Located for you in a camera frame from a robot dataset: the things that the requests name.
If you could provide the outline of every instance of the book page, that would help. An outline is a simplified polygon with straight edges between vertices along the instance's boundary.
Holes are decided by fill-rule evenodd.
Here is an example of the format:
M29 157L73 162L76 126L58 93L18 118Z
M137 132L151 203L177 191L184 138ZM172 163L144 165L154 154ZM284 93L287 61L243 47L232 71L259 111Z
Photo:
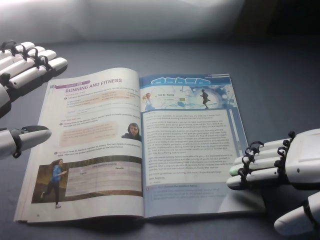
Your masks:
M144 216L138 74L114 68L50 81L16 220Z
M227 187L247 141L228 74L140 78L145 217L261 212Z

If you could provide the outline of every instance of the robotic hand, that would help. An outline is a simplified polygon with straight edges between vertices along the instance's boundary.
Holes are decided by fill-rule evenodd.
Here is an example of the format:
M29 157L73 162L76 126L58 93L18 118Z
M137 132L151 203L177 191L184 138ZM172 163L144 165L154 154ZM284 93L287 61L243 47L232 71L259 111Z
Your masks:
M19 97L62 74L68 67L64 58L56 58L52 50L32 42L16 44L5 41L0 48L0 118L11 110ZM0 159L10 155L18 158L21 152L45 142L51 131L45 126L25 126L9 131L0 128Z
M299 190L320 190L320 129L288 135L287 139L251 143L230 169L228 187L244 190L289 184ZM276 220L274 228L282 235L294 235L318 231L319 224L317 192L303 206Z

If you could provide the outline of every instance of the woman's hair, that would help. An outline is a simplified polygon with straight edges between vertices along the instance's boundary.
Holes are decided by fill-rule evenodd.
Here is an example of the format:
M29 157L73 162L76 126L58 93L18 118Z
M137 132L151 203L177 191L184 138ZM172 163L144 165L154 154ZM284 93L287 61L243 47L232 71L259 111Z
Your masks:
M130 126L136 127L136 128L138 129L138 135L140 134L139 126L138 126L138 124L136 124L135 122L132 122L132 123L129 124L129 126L128 126L128 133L129 133L129 134L131 134Z
M60 158L60 159L58 159L58 160L54 160L54 161L51 163L52 167L54 167L55 165L58 165L61 160L63 161L62 158Z

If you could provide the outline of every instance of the purple label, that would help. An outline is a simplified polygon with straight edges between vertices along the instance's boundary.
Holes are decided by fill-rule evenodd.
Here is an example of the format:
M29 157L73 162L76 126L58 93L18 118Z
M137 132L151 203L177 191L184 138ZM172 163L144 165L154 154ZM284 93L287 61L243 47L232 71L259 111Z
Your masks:
M67 85L60 85L60 86L55 85L54 88L55 89L66 89L66 88L73 88L73 87L77 87L77 86L81 86L81 85L85 85L85 84L89 84L89 83L90 83L90 81L82 81L82 82L67 84Z

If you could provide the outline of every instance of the textbook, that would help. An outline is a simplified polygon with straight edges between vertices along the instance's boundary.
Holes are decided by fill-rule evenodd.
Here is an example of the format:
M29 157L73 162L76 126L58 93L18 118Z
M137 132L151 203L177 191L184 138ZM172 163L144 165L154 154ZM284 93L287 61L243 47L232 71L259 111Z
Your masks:
M228 74L139 77L127 68L54 79L14 219L262 213L227 187L248 146Z

